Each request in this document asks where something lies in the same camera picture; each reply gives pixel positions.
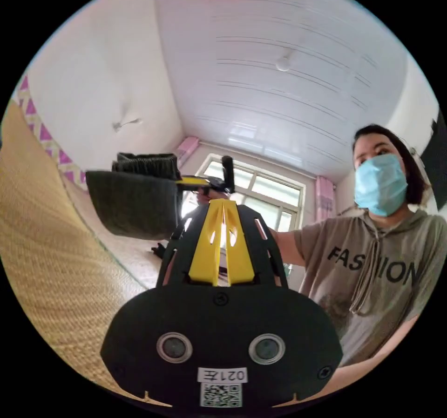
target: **woman's hand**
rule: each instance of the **woman's hand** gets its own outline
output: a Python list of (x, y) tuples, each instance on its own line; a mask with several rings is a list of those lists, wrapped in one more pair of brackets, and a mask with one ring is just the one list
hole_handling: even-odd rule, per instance
[(210, 190), (208, 195), (203, 194), (203, 190), (199, 189), (199, 194), (197, 195), (197, 202), (201, 205), (208, 204), (211, 199), (228, 199), (228, 196), (225, 193), (221, 193), (218, 191)]

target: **screw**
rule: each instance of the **screw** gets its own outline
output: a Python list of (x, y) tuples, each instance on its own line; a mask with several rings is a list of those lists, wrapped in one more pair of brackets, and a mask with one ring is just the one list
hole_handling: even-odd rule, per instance
[(214, 296), (213, 302), (217, 306), (225, 306), (228, 303), (228, 296), (223, 292), (218, 292)]
[(326, 379), (332, 374), (332, 368), (328, 365), (318, 372), (318, 379)]

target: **hoodie drawstring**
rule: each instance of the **hoodie drawstring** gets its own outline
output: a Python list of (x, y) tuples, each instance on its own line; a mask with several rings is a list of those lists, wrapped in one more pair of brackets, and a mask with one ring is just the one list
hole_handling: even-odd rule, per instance
[(376, 272), (376, 266), (380, 257), (380, 239), (377, 231), (375, 231), (375, 239), (371, 242), (369, 249), (365, 255), (367, 266), (361, 271), (359, 280), (352, 295), (352, 303), (349, 311), (352, 314), (359, 314), (366, 299), (370, 296), (373, 288), (373, 282)]

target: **yellow plastic part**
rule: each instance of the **yellow plastic part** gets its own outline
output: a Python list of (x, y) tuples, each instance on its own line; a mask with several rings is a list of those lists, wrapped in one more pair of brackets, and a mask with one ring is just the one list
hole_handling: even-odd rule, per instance
[(229, 285), (252, 282), (255, 276), (234, 201), (210, 201), (192, 260), (189, 276), (194, 282), (217, 286), (222, 224), (226, 225), (226, 254)]
[(203, 222), (189, 276), (193, 282), (217, 286), (220, 263), (220, 241), (224, 222), (224, 200), (213, 200)]
[(182, 185), (194, 185), (194, 186), (202, 186), (207, 187), (209, 186), (209, 182), (204, 179), (203, 177), (194, 177), (194, 176), (184, 176), (181, 178), (181, 180), (176, 181), (177, 184)]
[(234, 201), (224, 201), (228, 284), (250, 283), (255, 277), (241, 220)]

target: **dark hair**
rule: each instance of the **dark hair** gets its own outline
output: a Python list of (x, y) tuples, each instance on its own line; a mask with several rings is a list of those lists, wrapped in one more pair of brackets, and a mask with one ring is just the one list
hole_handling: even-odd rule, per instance
[(357, 140), (367, 134), (382, 134), (388, 137), (390, 142), (396, 147), (397, 151), (402, 157), (407, 172), (406, 181), (408, 187), (406, 189), (406, 202), (408, 204), (421, 205), (424, 197), (424, 192), (430, 186), (424, 181), (424, 177), (419, 170), (416, 161), (413, 159), (408, 148), (402, 143), (402, 141), (393, 134), (389, 129), (371, 124), (359, 129), (354, 135), (354, 142), (352, 144), (352, 152), (354, 152), (355, 144)]

